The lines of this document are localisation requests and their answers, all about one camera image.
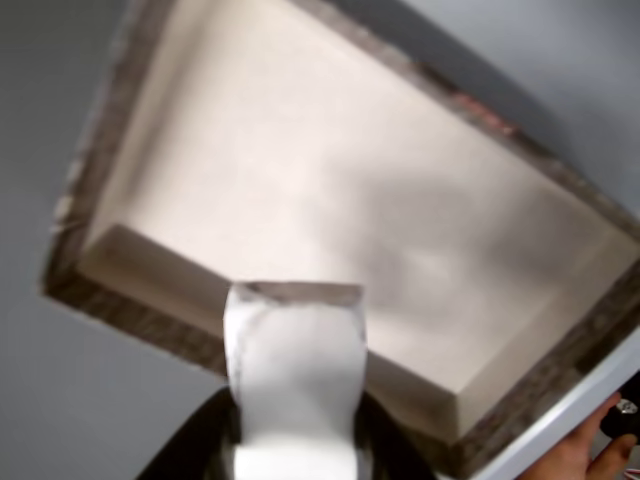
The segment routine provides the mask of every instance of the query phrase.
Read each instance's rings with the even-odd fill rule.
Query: wall
[[[0,4],[0,478],[133,478],[216,378],[43,299],[52,210],[122,0]]]
[[[640,3],[403,1],[515,85],[466,75],[478,95],[640,215]]]
[[[640,115],[640,62],[629,61],[637,3],[413,1],[509,69],[566,122],[559,138],[569,139],[571,160],[638,206],[640,169],[630,166],[638,145],[628,132]],[[53,204],[123,4],[0,3],[2,479],[131,478],[220,384],[38,295]],[[511,100],[527,117],[531,110]]]

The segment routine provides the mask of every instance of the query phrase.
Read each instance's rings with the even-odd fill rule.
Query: finger
[[[589,417],[587,417],[584,422],[576,427],[576,429],[570,435],[571,440],[579,441],[591,446],[593,438],[596,436],[596,433],[600,429],[600,422],[602,422],[602,419],[607,416],[609,409],[615,406],[619,401],[619,392],[611,395],[606,402],[600,405],[600,407],[595,412],[589,415]]]
[[[638,438],[631,434],[613,440],[589,465],[587,479],[613,480],[626,467],[637,442]]]

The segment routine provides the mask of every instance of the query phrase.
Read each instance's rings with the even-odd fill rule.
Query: hand
[[[614,480],[627,463],[637,442],[635,435],[613,440],[591,461],[589,450],[607,412],[620,400],[616,393],[542,458],[519,480]]]

